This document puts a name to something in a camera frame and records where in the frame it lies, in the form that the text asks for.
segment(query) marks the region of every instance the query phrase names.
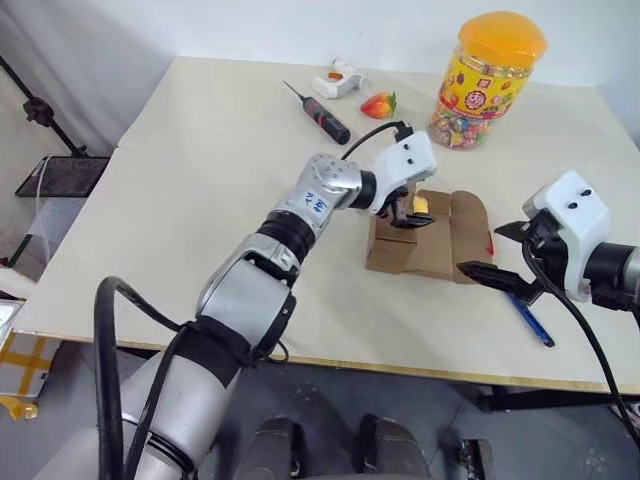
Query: open cardboard box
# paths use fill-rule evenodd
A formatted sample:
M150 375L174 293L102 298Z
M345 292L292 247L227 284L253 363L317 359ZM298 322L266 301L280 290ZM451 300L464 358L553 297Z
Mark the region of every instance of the open cardboard box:
M367 268L387 273L412 273L474 283L456 267L478 260L491 263L492 245L484 205L474 194L420 190L429 202L434 223L417 230L393 228L373 217L369 231Z

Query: pen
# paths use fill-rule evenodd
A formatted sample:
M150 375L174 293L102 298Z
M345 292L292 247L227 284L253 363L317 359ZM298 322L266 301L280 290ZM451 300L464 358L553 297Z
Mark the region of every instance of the pen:
M538 322L536 317L533 316L531 310L529 310L529 308L512 293L507 293L506 295L507 297L509 297L509 300L511 300L513 306L516 307L518 313L520 313L522 318L525 319L525 321L531 327L531 330L533 330L533 333L537 335L542 343L544 343L549 348L555 346L556 343L553 341L553 338L551 338L551 335L549 335L544 327L540 325L540 322Z

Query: red strawberry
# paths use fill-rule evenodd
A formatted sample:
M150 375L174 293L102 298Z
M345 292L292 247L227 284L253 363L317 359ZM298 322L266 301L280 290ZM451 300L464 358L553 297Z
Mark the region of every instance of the red strawberry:
M391 117L396 110L396 92L378 93L364 102L360 110L373 118Z

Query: candy jar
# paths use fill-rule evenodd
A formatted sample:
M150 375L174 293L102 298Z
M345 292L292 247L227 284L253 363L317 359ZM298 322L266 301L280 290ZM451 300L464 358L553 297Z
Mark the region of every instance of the candy jar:
M472 18L458 39L428 130L435 142L466 150L481 145L509 111L547 43L531 20L514 12Z

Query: black screwdriver handle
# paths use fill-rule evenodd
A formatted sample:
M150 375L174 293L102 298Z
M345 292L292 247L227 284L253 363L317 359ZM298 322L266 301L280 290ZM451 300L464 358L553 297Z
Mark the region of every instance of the black screwdriver handle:
M315 98L305 97L302 108L338 145L344 145L351 138L349 129L320 105Z

